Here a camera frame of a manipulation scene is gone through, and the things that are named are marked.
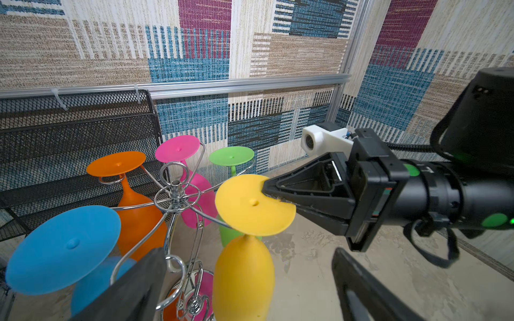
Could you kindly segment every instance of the colorful patchwork wall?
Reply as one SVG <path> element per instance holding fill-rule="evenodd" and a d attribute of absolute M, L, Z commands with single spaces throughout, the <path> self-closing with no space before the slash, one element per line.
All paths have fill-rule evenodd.
<path fill-rule="evenodd" d="M 337 73 L 358 0 L 0 0 L 0 88 L 97 86 Z M 207 156 L 256 152 L 257 173 L 303 157 L 332 87 L 155 101 L 163 139 Z M 228 175 L 210 165 L 213 181 Z"/>
<path fill-rule="evenodd" d="M 512 1 L 375 2 L 337 122 L 371 127 L 385 141 L 426 144 L 476 72 L 514 66 L 513 51 Z"/>

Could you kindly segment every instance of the white cable tie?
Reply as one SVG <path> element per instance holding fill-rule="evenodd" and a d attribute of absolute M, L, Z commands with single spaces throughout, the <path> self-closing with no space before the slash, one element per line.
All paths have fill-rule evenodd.
<path fill-rule="evenodd" d="M 137 84 L 134 84 L 134 89 L 136 89 L 137 103 L 141 105 L 141 99 L 139 98 L 139 88 L 137 87 Z"/>
<path fill-rule="evenodd" d="M 63 103 L 61 100 L 61 97 L 59 97 L 59 88 L 52 88 L 53 95 L 56 97 L 57 101 L 59 102 L 59 105 L 61 105 L 61 108 L 65 111 L 68 111 L 68 107 Z"/>

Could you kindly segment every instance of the metal mesh rack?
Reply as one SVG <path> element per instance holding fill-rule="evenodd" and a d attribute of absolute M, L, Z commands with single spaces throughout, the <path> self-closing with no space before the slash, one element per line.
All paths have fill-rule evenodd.
<path fill-rule="evenodd" d="M 115 206 L 120 186 L 86 174 L 95 159 L 137 150 L 157 174 L 157 112 L 145 90 L 111 91 L 0 100 L 0 209 L 12 219 L 0 241 L 30 233 L 46 220 L 84 205 Z M 127 178 L 135 191 L 157 192 L 137 169 Z"/>

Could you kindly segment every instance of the floor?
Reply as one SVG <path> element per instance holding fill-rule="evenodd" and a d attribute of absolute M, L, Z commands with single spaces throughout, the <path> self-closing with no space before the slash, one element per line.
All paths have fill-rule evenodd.
<path fill-rule="evenodd" d="M 299 164 L 273 170 L 269 177 Z M 194 231 L 179 220 L 172 253 L 189 258 Z M 263 238 L 275 264 L 276 286 L 269 321 L 342 320 L 331 260 L 334 250 L 348 250 L 343 237 L 334 236 L 297 215 L 283 233 Z M 424 248 L 444 256 L 446 239 L 434 234 L 416 240 Z M 222 251 L 218 228 L 205 227 L 199 258 L 213 271 Z M 426 320 L 512 320 L 514 282 L 465 251 L 444 270 L 430 265 L 404 238 L 396 226 L 384 226 L 366 253 L 352 255 L 391 292 Z M 164 295 L 176 279 L 169 275 Z M 73 287 L 44 296 L 18 295 L 10 321 L 56 321 L 70 318 Z"/>

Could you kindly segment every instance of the green dot marker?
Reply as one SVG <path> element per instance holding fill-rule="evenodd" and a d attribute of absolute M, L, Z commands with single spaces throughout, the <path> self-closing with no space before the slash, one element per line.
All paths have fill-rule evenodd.
<path fill-rule="evenodd" d="M 473 157 L 473 155 L 470 155 L 468 153 L 454 153 L 453 157 L 457 158 L 464 164 L 471 164 L 475 160 L 475 157 Z"/>
<path fill-rule="evenodd" d="M 485 228 L 496 228 L 500 225 L 503 225 L 507 220 L 509 220 L 507 215 L 503 213 L 494 213 L 482 221 L 482 226 Z"/>
<path fill-rule="evenodd" d="M 403 165 L 409 171 L 410 176 L 419 176 L 419 170 L 417 169 L 416 166 L 411 165 L 411 164 L 405 164 L 405 163 Z"/>

